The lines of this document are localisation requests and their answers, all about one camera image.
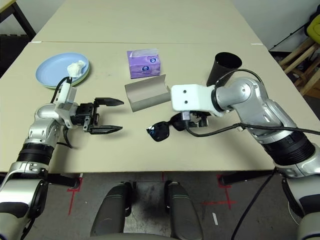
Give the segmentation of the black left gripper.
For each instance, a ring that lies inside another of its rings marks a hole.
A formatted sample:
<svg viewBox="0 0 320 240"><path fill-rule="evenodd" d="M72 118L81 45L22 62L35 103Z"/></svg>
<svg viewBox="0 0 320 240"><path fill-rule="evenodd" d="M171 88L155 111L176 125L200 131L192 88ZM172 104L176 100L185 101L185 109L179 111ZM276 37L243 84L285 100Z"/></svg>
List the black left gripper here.
<svg viewBox="0 0 320 240"><path fill-rule="evenodd" d="M107 135L115 133L123 129L122 126L116 125L101 125L97 127L99 114L97 108L101 105L108 107L115 107L123 105L124 102L111 97L96 97L94 102L81 103L72 116L72 124L75 126L82 126L84 132L91 135Z"/></svg>

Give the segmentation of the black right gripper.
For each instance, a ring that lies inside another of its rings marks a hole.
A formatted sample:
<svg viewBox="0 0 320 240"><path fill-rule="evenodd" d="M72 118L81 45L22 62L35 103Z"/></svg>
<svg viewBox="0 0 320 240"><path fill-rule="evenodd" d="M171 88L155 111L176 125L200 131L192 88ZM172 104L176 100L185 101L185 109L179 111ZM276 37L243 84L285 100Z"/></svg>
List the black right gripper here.
<svg viewBox="0 0 320 240"><path fill-rule="evenodd" d="M191 121L189 123L190 128L202 128L207 127L209 113L205 111L191 111Z"/></svg>

